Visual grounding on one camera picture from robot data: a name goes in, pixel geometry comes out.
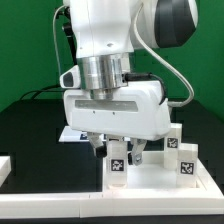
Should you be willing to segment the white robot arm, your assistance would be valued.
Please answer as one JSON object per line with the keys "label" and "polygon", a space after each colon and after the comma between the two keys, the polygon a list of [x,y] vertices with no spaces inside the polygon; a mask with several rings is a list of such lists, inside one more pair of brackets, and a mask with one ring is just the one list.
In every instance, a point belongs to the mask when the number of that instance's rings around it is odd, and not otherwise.
{"label": "white robot arm", "polygon": [[[60,76],[70,128],[85,131],[97,157],[142,163],[149,140],[165,137],[170,113],[194,97],[187,79],[157,48],[178,47],[196,30],[195,0],[63,0],[70,9],[77,62]],[[189,96],[170,101],[160,77],[133,70],[144,49],[185,85]]]}

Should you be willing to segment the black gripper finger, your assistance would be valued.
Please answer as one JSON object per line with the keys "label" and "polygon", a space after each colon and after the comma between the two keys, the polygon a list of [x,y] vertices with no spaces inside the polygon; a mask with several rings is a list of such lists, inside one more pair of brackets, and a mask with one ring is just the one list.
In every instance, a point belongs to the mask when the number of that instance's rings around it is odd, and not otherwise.
{"label": "black gripper finger", "polygon": [[94,155],[97,158],[104,158],[107,156],[107,147],[101,140],[99,133],[88,132],[88,140],[93,147]]}
{"label": "black gripper finger", "polygon": [[145,149],[147,141],[144,139],[131,139],[132,150],[128,153],[129,165],[140,165],[142,163],[142,152]]}

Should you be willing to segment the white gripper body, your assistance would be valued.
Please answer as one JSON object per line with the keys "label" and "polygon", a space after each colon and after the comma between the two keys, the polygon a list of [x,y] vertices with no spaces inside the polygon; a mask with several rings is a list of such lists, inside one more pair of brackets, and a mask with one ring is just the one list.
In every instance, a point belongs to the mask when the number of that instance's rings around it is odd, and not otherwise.
{"label": "white gripper body", "polygon": [[81,90],[78,66],[60,76],[71,129],[130,138],[158,140],[171,128],[167,99],[159,81],[130,82],[115,89],[112,100],[93,100]]}

